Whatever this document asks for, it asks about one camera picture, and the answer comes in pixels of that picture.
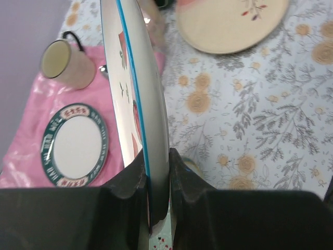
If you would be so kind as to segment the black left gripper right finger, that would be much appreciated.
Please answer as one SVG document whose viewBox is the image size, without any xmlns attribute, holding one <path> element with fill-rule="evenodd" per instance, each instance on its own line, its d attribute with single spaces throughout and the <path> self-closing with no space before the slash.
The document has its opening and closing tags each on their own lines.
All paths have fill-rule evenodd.
<svg viewBox="0 0 333 250">
<path fill-rule="evenodd" d="M 218 190 L 169 159 L 174 249 L 332 249 L 331 196 Z"/>
</svg>

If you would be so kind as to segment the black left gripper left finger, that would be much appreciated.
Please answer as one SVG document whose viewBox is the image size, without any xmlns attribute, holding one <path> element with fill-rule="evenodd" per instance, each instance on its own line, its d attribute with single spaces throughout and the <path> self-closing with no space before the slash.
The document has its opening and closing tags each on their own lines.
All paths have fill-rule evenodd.
<svg viewBox="0 0 333 250">
<path fill-rule="evenodd" d="M 1 249 L 146 249 L 143 154 L 100 187 L 1 190 Z"/>
</svg>

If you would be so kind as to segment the cream and pink branch plate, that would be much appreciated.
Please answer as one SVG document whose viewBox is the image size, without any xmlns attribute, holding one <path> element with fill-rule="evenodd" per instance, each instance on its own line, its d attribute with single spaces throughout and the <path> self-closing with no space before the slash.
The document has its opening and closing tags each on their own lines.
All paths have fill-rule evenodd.
<svg viewBox="0 0 333 250">
<path fill-rule="evenodd" d="M 283 19 L 289 1 L 177 1 L 176 23 L 183 39 L 210 54 L 231 54 L 266 38 Z"/>
</svg>

